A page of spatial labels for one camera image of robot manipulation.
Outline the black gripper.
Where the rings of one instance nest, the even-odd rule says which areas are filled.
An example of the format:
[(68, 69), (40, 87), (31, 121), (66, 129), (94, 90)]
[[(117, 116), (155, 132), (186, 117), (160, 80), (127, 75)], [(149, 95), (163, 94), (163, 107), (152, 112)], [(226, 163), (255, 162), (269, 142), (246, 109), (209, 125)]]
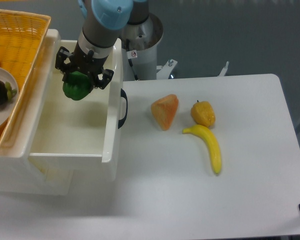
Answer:
[(84, 51), (77, 44), (71, 53), (61, 46), (56, 53), (55, 68), (63, 74), (63, 82), (68, 82), (70, 73), (80, 72), (88, 76), (90, 90), (104, 90), (114, 76), (113, 70), (104, 68), (107, 58), (108, 49), (106, 48), (90, 47)]

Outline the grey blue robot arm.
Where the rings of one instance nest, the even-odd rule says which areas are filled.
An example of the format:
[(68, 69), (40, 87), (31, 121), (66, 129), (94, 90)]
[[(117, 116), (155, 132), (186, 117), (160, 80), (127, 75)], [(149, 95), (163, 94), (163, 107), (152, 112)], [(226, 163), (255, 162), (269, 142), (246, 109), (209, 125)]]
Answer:
[(149, 16), (147, 0), (80, 0), (78, 4), (86, 16), (74, 51), (62, 46), (55, 59), (67, 94), (105, 89), (114, 71), (105, 69), (104, 64), (122, 30)]

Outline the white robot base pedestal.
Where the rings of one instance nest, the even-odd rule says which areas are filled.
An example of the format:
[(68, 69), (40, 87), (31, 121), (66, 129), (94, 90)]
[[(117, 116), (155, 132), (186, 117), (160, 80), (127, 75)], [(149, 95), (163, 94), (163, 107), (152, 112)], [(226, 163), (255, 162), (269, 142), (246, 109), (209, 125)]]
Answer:
[(160, 19), (150, 13), (141, 24), (127, 24), (121, 32), (124, 81), (167, 80), (178, 62), (169, 59), (157, 64), (157, 47), (163, 38)]

